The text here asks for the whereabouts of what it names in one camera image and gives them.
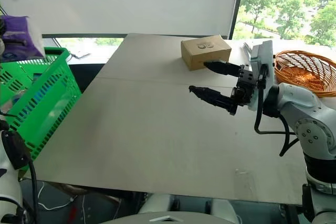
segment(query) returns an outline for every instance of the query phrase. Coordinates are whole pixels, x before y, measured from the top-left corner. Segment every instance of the cardboard box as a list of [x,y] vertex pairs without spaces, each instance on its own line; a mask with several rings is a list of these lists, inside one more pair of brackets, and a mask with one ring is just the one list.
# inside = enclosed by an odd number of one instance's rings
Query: cardboard box
[[189,70],[205,68],[204,61],[229,61],[231,47],[220,35],[181,41],[181,54]]

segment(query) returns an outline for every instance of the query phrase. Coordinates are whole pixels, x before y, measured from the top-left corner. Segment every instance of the white table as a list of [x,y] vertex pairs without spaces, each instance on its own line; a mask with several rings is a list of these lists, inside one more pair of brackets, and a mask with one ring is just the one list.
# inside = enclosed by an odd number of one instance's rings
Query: white table
[[[189,93],[192,84],[230,95],[237,80],[188,71],[182,39],[128,35],[34,162],[38,179],[300,204],[300,145],[280,158],[284,136],[257,135],[255,112],[239,107],[231,116]],[[230,61],[247,63],[242,42],[228,43]],[[282,125],[264,118],[261,128]]]

